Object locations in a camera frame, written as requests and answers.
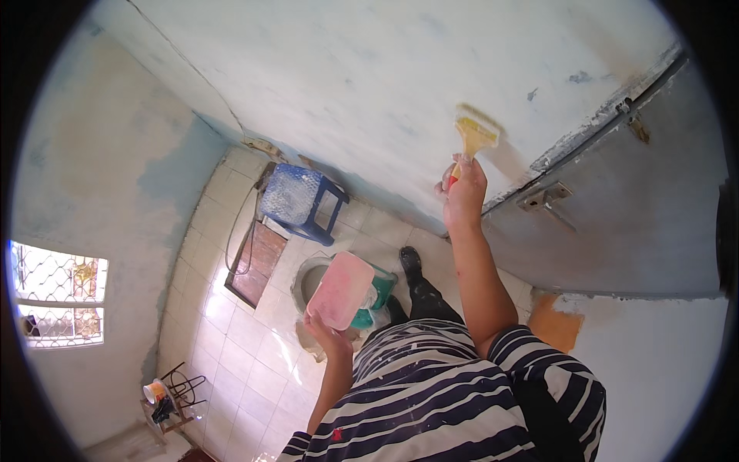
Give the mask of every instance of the window grille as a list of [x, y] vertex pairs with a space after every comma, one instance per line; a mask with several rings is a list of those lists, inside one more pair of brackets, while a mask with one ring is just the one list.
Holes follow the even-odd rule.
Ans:
[[31, 347], [103, 342], [108, 260], [10, 241], [19, 330]]

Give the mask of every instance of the orange paint patch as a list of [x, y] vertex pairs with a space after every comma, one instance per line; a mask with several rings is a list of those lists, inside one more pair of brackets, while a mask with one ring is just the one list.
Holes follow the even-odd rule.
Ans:
[[544, 342], [563, 353], [569, 353], [575, 348], [575, 340], [584, 316], [555, 311], [554, 302], [557, 297], [558, 295], [554, 293], [546, 293], [539, 297], [528, 320], [528, 326], [531, 332]]

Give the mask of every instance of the paintbrush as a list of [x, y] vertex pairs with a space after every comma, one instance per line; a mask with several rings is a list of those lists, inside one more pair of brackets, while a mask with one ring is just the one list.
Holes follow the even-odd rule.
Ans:
[[[478, 111], [467, 103], [457, 105], [457, 117], [454, 126], [462, 137], [462, 154], [474, 159], [484, 147], [494, 148], [498, 146], [500, 129], [496, 123], [487, 115]], [[460, 179], [460, 164], [454, 166], [449, 176], [449, 187], [451, 188]]]

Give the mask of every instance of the blue plastic stool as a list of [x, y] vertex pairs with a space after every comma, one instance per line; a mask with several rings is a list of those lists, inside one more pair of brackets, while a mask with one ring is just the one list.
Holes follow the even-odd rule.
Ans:
[[[338, 200], [328, 227], [323, 229], [316, 223], [316, 214], [325, 191]], [[342, 203], [348, 204], [349, 196], [322, 173], [280, 163], [270, 177], [261, 207], [262, 213], [275, 220], [287, 232], [328, 247], [333, 244], [331, 230]]]

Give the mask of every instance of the navy and white striped shirt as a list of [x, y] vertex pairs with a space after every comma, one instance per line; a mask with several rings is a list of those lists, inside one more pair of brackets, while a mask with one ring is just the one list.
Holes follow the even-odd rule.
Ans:
[[463, 325], [419, 319], [367, 342], [354, 385], [313, 436], [295, 432], [278, 461], [535, 461], [514, 381], [545, 381], [585, 460], [596, 457], [605, 390], [576, 359], [526, 326], [504, 330], [480, 359]]

